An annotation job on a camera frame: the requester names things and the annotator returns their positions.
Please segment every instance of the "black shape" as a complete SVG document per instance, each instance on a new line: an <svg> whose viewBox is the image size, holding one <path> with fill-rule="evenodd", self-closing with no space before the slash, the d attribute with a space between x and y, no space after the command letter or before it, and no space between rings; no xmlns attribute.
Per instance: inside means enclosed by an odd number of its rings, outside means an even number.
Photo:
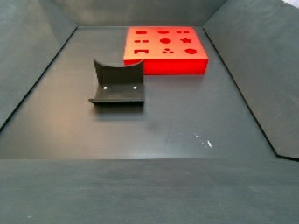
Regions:
<svg viewBox="0 0 299 224"><path fill-rule="evenodd" d="M98 93L89 101L101 103L143 103L145 62L133 66L107 66L94 60L98 73Z"/></svg>

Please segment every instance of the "gray floor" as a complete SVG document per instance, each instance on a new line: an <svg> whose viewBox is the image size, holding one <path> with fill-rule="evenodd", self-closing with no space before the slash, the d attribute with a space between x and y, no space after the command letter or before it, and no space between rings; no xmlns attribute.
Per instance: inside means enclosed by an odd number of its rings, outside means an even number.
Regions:
<svg viewBox="0 0 299 224"><path fill-rule="evenodd" d="M298 223L298 162L276 157L198 32L208 75L146 77L142 110L89 103L93 60L121 62L126 28L78 30L0 133L0 157L181 159L0 159L2 223Z"/></svg>
<svg viewBox="0 0 299 224"><path fill-rule="evenodd" d="M126 27L82 27L0 135L0 158L274 158L201 27L205 76L146 76L145 107L89 102L93 60L119 65Z"/></svg>
<svg viewBox="0 0 299 224"><path fill-rule="evenodd" d="M286 160L3 160L5 224L297 224Z"/></svg>

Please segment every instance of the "red shape sorter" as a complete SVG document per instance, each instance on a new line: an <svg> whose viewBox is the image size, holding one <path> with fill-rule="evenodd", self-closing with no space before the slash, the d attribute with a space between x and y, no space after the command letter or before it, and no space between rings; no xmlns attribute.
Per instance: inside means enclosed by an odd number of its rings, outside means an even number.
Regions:
<svg viewBox="0 0 299 224"><path fill-rule="evenodd" d="M209 55L192 27L130 27L126 65L145 60L145 74L205 74Z"/></svg>

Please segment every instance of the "shape cutout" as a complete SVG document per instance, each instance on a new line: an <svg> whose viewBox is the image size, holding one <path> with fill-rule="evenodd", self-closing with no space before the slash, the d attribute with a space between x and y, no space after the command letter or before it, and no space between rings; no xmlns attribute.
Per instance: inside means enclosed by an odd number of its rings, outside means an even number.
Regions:
<svg viewBox="0 0 299 224"><path fill-rule="evenodd" d="M170 44L170 43L173 43L173 41L171 41L169 38L162 38L162 39L161 39L161 42L162 42L163 44Z"/></svg>
<svg viewBox="0 0 299 224"><path fill-rule="evenodd" d="M149 50L135 50L135 54L139 54L139 53L149 53Z"/></svg>

